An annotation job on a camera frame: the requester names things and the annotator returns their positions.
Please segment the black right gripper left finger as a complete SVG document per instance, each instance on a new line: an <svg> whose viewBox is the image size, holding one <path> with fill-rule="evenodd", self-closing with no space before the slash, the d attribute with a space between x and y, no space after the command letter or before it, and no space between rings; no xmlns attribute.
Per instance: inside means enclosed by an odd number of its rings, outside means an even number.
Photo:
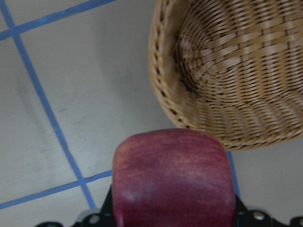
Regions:
<svg viewBox="0 0 303 227"><path fill-rule="evenodd" d="M105 200L102 204L100 214L102 216L112 216L113 215L113 196L112 196L112 186L109 187Z"/></svg>

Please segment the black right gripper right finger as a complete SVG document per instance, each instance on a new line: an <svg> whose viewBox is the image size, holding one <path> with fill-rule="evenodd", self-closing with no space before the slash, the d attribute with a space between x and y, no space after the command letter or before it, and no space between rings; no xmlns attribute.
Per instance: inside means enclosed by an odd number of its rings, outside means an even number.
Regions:
<svg viewBox="0 0 303 227"><path fill-rule="evenodd" d="M235 215L237 217L244 217L247 215L248 209L247 207L244 205L244 203L242 202L242 200L239 198L238 195L235 195L235 201L236 201L236 208L235 208Z"/></svg>

